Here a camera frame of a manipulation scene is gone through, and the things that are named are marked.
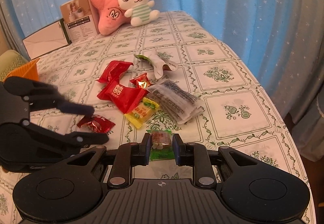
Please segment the green clear candy packet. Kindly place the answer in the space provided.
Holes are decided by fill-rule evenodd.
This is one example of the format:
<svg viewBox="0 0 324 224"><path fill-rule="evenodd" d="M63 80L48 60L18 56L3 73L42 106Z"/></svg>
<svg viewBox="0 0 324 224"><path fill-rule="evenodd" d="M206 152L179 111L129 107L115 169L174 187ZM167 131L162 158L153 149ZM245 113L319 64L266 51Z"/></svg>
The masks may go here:
<svg viewBox="0 0 324 224"><path fill-rule="evenodd" d="M170 130L147 130L151 135L150 160L174 159L172 132Z"/></svg>

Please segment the yellow candy packet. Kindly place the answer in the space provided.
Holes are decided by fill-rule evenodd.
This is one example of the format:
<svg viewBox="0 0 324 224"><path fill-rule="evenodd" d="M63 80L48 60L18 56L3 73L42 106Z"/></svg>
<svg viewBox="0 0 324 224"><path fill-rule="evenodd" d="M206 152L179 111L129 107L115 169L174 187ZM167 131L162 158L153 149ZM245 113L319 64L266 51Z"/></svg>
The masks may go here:
<svg viewBox="0 0 324 224"><path fill-rule="evenodd" d="M132 111L125 114L124 117L133 124L134 127L140 129L159 107L159 103L144 97L142 101Z"/></svg>

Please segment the clear dark snack packet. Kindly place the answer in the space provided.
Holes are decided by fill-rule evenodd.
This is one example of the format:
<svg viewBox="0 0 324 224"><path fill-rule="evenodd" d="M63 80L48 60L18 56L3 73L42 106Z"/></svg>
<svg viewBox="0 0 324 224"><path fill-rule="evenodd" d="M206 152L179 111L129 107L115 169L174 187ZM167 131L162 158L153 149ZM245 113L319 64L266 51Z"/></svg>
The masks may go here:
<svg viewBox="0 0 324 224"><path fill-rule="evenodd" d="M172 80L161 80L146 90L161 103L163 110L178 124L185 124L204 112L203 101L182 90Z"/></svg>

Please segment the red double-happiness snack packet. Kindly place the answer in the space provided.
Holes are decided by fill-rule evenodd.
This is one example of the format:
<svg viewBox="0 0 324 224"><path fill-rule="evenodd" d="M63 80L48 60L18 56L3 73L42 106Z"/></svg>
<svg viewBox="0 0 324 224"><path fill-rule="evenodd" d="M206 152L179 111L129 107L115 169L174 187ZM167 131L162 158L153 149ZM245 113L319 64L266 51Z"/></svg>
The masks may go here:
<svg viewBox="0 0 324 224"><path fill-rule="evenodd" d="M138 106L147 93L145 89L126 87L117 80L112 80L97 97L100 100L112 101L123 114L127 114Z"/></svg>

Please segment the small red gold candy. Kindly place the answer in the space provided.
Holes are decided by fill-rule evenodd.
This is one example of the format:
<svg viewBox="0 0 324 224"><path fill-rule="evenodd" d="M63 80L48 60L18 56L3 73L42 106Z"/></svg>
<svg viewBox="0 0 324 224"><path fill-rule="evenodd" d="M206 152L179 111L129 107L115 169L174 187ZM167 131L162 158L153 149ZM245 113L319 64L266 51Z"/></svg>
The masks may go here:
<svg viewBox="0 0 324 224"><path fill-rule="evenodd" d="M151 82L148 79L147 73L142 73L141 75L130 80L130 83L133 84L136 88L148 88L151 86Z"/></svg>

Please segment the red pillow snack packet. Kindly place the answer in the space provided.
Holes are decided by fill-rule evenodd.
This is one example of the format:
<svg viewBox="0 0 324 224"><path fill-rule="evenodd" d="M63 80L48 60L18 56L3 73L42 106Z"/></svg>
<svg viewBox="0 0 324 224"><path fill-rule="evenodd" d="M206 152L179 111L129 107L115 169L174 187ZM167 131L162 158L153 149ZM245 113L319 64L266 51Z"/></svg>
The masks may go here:
<svg viewBox="0 0 324 224"><path fill-rule="evenodd" d="M132 62L113 60L107 65L106 69L97 81L99 83L109 83L113 80L120 80L132 65Z"/></svg>

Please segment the white green snack bag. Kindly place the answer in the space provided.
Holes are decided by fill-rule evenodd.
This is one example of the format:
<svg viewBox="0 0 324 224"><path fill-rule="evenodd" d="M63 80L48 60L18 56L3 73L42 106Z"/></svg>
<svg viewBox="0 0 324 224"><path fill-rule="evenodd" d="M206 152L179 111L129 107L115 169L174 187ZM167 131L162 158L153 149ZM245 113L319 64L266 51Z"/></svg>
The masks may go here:
<svg viewBox="0 0 324 224"><path fill-rule="evenodd" d="M153 67L155 79L160 79L164 75L164 71L177 71L178 64L166 59L164 57L160 57L156 50L151 50L144 55L134 54L134 57L142 60L147 61Z"/></svg>

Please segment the orange plastic tray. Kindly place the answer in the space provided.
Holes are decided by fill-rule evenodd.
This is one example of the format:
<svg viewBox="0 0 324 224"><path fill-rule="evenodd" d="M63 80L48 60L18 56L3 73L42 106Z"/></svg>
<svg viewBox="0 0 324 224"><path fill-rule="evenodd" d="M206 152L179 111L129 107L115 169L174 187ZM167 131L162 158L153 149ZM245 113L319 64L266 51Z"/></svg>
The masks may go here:
<svg viewBox="0 0 324 224"><path fill-rule="evenodd" d="M34 81L39 81L38 71L37 71L37 62L39 58L33 59L32 61L12 70L4 80L11 76L18 76L21 78L31 79Z"/></svg>

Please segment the green zigzag cushion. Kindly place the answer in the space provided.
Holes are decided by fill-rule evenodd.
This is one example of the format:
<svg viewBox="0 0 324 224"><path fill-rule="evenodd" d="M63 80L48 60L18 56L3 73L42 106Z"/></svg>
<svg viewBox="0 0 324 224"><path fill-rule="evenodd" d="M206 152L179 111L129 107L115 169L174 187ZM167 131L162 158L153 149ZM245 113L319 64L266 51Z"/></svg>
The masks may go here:
<svg viewBox="0 0 324 224"><path fill-rule="evenodd" d="M0 81L3 82L6 76L16 68L28 63L28 60L15 50L7 50L0 57Z"/></svg>

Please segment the long white cardboard box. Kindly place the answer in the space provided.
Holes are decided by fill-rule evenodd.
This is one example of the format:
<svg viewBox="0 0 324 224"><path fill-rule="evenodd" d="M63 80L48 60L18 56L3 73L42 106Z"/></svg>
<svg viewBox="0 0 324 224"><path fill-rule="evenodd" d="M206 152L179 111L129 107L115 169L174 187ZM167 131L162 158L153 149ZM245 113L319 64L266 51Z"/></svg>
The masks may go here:
<svg viewBox="0 0 324 224"><path fill-rule="evenodd" d="M63 18L32 33L22 42L30 59L38 58L71 44Z"/></svg>

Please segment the small product cardboard box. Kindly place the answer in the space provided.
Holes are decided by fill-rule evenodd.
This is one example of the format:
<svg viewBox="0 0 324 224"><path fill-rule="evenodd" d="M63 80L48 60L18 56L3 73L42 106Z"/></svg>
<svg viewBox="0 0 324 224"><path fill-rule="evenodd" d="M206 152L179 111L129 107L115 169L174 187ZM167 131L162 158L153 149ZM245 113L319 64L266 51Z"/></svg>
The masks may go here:
<svg viewBox="0 0 324 224"><path fill-rule="evenodd" d="M61 5L60 10L72 43L99 34L98 10L90 0L70 0Z"/></svg>

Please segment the pink star plush toy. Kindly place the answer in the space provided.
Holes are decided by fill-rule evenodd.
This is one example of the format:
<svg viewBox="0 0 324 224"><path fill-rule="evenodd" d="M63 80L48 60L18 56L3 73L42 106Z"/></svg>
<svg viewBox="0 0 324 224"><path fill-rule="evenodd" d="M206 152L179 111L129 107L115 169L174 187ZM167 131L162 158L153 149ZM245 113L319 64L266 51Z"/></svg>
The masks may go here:
<svg viewBox="0 0 324 224"><path fill-rule="evenodd" d="M125 17L126 11L120 8L118 0L90 0L90 2L98 10L98 31L101 35L110 35L131 21L129 17Z"/></svg>

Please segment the grey lace-trimmed cover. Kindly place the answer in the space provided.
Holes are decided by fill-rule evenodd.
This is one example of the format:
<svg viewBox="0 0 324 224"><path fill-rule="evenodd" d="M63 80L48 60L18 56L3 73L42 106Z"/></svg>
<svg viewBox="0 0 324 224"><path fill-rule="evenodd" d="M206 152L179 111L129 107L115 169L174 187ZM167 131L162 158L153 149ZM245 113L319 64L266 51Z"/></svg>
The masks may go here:
<svg viewBox="0 0 324 224"><path fill-rule="evenodd" d="M289 98L294 127L291 136L299 154L310 161L323 158L323 87L316 94L307 92Z"/></svg>

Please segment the white bunny plush toy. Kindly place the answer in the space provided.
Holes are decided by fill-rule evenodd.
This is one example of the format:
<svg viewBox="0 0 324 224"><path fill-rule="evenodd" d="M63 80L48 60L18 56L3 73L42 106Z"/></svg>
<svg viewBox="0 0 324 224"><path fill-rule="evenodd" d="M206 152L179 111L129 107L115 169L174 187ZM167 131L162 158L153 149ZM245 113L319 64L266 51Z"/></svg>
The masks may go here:
<svg viewBox="0 0 324 224"><path fill-rule="evenodd" d="M160 11L153 10L153 0L118 0L119 7L125 11L126 18L130 18L133 27L143 26L151 21L157 20Z"/></svg>

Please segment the blue star curtain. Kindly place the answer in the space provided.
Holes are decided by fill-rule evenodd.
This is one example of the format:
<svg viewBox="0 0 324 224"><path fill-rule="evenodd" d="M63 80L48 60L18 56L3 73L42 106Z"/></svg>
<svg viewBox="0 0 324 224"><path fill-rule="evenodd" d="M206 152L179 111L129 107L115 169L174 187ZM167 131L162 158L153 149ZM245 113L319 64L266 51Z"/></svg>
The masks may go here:
<svg viewBox="0 0 324 224"><path fill-rule="evenodd" d="M1 30L24 53L27 35L61 17L69 0L1 0ZM323 83L323 0L154 0L182 10L243 60L280 114L298 121Z"/></svg>

